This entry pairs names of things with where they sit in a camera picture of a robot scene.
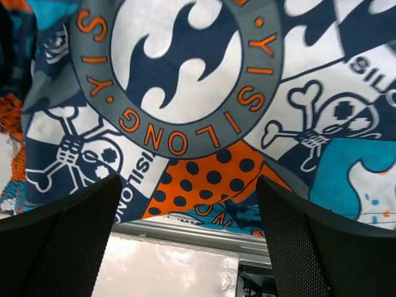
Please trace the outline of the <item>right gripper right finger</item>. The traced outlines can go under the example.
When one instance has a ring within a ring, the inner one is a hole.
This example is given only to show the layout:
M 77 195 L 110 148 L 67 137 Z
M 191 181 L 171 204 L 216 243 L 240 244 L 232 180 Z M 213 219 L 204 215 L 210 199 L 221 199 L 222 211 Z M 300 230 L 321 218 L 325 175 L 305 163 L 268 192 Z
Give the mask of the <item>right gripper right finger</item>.
M 360 223 L 266 176 L 256 191 L 279 296 L 395 296 L 395 232 Z

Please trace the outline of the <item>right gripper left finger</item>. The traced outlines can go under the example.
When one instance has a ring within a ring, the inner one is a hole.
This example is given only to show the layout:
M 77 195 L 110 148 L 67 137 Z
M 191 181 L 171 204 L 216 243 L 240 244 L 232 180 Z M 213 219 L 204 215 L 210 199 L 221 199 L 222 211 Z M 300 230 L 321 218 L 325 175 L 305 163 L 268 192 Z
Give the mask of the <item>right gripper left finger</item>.
M 118 174 L 1 220 L 1 296 L 91 296 L 121 195 Z

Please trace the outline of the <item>colourful patterned shorts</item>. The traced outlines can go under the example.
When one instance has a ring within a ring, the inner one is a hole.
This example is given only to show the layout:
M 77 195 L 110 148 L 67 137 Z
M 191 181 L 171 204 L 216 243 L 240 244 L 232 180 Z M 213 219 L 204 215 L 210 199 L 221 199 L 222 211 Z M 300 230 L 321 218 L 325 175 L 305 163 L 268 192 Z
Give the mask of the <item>colourful patterned shorts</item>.
M 116 223 L 262 236 L 262 175 L 395 229 L 394 1 L 2 1 L 1 211 L 118 174 Z

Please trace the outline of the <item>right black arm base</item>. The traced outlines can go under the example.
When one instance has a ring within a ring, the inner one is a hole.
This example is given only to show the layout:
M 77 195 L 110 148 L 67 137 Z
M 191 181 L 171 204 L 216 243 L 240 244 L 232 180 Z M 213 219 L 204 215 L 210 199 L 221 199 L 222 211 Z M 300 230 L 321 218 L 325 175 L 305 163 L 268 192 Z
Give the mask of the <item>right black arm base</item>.
M 236 296 L 278 296 L 272 269 L 240 264 Z

